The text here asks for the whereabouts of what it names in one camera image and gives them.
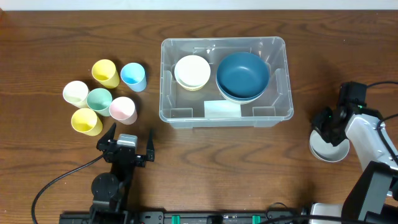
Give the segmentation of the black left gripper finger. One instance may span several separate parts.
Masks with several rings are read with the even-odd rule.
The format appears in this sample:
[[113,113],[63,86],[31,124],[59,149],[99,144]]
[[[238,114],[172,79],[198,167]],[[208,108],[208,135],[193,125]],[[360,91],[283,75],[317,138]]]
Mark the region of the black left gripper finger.
[[153,130],[149,131],[149,137],[146,146],[146,161],[154,162],[155,160],[155,149],[153,143]]
[[116,141],[114,140],[115,131],[116,123],[113,123],[110,129],[97,142],[97,150],[107,151],[112,145],[116,144]]

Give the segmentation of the small yellow bowl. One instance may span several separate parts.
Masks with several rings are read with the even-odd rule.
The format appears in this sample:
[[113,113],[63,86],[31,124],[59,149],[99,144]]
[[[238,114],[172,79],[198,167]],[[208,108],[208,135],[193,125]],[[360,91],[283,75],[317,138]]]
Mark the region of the small yellow bowl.
[[184,88],[184,89],[186,89],[188,91],[198,91],[198,90],[202,89],[205,86],[205,83],[204,84],[200,84],[200,85],[187,85],[186,83],[183,83],[183,82],[180,82],[180,81],[178,81],[177,83],[182,88]]

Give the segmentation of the small white bowl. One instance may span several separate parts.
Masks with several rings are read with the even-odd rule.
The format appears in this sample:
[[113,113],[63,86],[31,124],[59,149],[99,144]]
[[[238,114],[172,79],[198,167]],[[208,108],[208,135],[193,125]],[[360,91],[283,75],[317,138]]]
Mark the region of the small white bowl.
[[187,85],[206,84],[210,79],[211,68],[209,63],[197,55],[187,55],[181,58],[174,69],[176,81]]

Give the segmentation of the dark blue bowl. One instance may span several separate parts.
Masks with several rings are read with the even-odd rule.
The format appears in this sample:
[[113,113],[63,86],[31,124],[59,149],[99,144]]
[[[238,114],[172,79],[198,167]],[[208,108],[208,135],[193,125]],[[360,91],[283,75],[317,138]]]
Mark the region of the dark blue bowl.
[[254,81],[269,82],[271,78],[267,64],[257,55],[237,52],[226,56],[218,65],[216,82]]
[[226,93],[228,96],[236,99],[236,100],[249,100],[254,98],[261,93],[264,93],[269,82],[254,82],[254,81],[229,81],[227,83],[224,82],[216,82],[216,85],[220,90]]

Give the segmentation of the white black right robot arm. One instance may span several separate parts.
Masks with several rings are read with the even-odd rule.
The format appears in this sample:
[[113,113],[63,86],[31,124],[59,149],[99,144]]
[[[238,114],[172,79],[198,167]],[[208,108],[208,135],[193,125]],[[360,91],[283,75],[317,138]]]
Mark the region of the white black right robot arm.
[[337,217],[366,223],[397,223],[397,149],[386,131],[386,118],[365,102],[368,85],[346,82],[340,87],[336,108],[327,107],[312,119],[309,146],[326,162],[342,161],[350,147],[356,151],[363,173],[343,204],[314,203],[312,216]]

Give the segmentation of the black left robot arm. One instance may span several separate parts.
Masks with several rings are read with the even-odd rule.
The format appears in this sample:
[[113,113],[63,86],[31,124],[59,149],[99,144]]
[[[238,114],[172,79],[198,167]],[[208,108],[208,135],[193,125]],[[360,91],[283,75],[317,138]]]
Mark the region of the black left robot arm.
[[145,154],[136,152],[137,136],[120,134],[115,139],[115,132],[116,124],[112,124],[96,145],[97,150],[103,153],[105,162],[111,164],[111,170],[98,175],[92,182],[93,204],[90,216],[93,222],[126,220],[124,209],[134,169],[145,167],[147,162],[155,160],[152,131],[149,132]]

